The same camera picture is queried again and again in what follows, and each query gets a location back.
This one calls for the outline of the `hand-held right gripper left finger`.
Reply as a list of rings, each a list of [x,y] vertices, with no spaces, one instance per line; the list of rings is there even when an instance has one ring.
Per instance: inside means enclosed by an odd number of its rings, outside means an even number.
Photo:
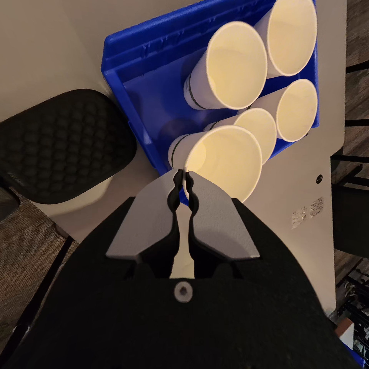
[[[106,256],[150,266],[156,278],[169,278],[179,251],[176,210],[183,185],[183,169],[172,169],[146,185],[113,238]]]

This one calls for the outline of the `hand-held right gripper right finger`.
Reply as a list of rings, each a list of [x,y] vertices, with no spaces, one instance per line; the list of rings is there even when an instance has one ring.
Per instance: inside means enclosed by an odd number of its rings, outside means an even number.
[[[188,171],[188,246],[196,279],[210,279],[221,264],[260,258],[232,198],[220,187]]]

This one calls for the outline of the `blue plastic bin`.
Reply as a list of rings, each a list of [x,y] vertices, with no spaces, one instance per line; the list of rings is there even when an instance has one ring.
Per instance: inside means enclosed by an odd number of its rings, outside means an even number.
[[[102,73],[126,113],[129,126],[160,175],[172,170],[168,150],[176,138],[203,132],[208,124],[251,108],[250,105],[240,110],[196,110],[187,104],[183,86],[221,26],[242,21],[254,27],[274,3],[268,0],[202,1],[106,38]],[[316,51],[315,45],[309,62],[300,73],[266,79],[258,98],[298,79],[311,81],[318,93]],[[312,128],[317,126],[316,117]],[[293,143],[277,138],[271,156]]]

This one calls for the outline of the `black office chair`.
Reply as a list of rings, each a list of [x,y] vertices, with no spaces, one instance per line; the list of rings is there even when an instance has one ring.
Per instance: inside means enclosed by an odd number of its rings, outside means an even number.
[[[332,184],[334,248],[369,258],[369,191]]]

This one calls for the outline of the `black textured pad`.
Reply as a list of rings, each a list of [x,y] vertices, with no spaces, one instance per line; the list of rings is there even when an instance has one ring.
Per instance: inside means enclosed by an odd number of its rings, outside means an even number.
[[[57,95],[0,125],[1,179],[39,204],[76,198],[129,165],[136,150],[126,115],[92,89]]]

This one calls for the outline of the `white paper cup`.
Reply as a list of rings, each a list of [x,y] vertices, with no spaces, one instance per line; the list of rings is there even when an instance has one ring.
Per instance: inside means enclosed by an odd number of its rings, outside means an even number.
[[[262,152],[256,137],[235,125],[185,134],[168,150],[173,169],[195,172],[245,202],[256,188],[262,171]]]
[[[235,125],[251,132],[260,145],[262,164],[267,162],[274,150],[277,139],[275,120],[267,110],[263,108],[246,109],[235,116],[208,124],[203,132],[225,125]]]
[[[317,39],[312,0],[277,0],[254,26],[268,59],[267,79],[294,76],[309,62]]]
[[[226,23],[187,77],[184,98],[196,110],[247,108],[264,88],[267,67],[265,45],[255,28],[242,21]]]
[[[318,96],[314,84],[298,79],[287,87],[259,97],[251,108],[262,108],[274,118],[277,138],[295,142],[311,129],[317,114]]]

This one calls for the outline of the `black table leg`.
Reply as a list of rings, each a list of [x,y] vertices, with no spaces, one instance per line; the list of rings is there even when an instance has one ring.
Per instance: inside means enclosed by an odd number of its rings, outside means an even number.
[[[74,239],[71,236],[66,238],[65,243],[58,252],[49,270],[44,276],[34,296],[13,324],[1,320],[1,364],[10,357],[21,341],[30,331],[42,303],[55,279],[55,276],[62,265],[62,262],[70,249]]]

